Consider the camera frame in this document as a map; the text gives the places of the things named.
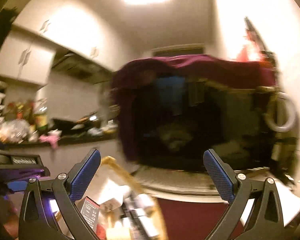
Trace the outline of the pink cloth on counter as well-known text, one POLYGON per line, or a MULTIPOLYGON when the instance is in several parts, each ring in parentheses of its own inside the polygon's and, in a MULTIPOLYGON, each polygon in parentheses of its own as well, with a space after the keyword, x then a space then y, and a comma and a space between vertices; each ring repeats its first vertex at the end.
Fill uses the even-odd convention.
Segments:
POLYGON ((49 143, 52 149, 57 149, 58 148, 58 141, 60 139, 60 136, 57 134, 51 134, 51 135, 41 135, 39 137, 39 141, 41 143, 49 143))

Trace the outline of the large glass jar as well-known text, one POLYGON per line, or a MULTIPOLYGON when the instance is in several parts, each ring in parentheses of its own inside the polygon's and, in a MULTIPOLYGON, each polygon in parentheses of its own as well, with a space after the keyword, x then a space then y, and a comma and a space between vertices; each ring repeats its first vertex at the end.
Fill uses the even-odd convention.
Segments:
POLYGON ((45 134, 48 129, 47 118, 47 100, 40 99, 36 102, 34 108, 34 119, 36 123, 36 130, 40 135, 45 134))

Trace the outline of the yellow taped foam tray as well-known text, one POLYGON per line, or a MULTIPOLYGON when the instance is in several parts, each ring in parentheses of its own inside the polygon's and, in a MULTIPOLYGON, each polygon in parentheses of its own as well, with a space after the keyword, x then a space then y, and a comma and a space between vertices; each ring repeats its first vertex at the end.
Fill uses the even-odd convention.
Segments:
MULTIPOLYGON (((135 178, 117 163, 115 158, 111 156, 103 157, 101 159, 100 167, 102 167, 103 165, 108 165, 121 179, 125 181, 126 185, 128 185, 136 195, 146 193, 142 186, 135 180, 135 178)), ((154 225, 159 231, 159 239, 168 240, 166 223, 162 215, 160 205, 156 198, 150 196, 149 194, 148 196, 154 203, 151 218, 153 219, 154 225)))

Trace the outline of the monitor with maroon cloth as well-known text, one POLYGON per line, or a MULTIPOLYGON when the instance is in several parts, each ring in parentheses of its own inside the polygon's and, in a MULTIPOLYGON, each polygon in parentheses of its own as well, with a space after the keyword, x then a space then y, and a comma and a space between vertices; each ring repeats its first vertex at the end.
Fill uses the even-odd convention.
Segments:
POLYGON ((292 173, 299 134, 272 131, 264 120, 270 97, 282 92, 275 61, 213 56, 149 57, 125 64, 112 80, 119 137, 130 161, 204 172, 213 149, 235 170, 267 167, 292 173))

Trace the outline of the upper kitchen cabinets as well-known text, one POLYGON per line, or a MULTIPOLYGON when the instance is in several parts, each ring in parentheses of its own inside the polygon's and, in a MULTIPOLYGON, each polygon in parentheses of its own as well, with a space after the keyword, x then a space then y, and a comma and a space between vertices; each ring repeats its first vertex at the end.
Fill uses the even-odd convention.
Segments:
POLYGON ((73 0, 30 0, 0 48, 0 77, 38 86, 52 69, 95 84, 112 71, 97 61, 106 37, 96 18, 73 0))

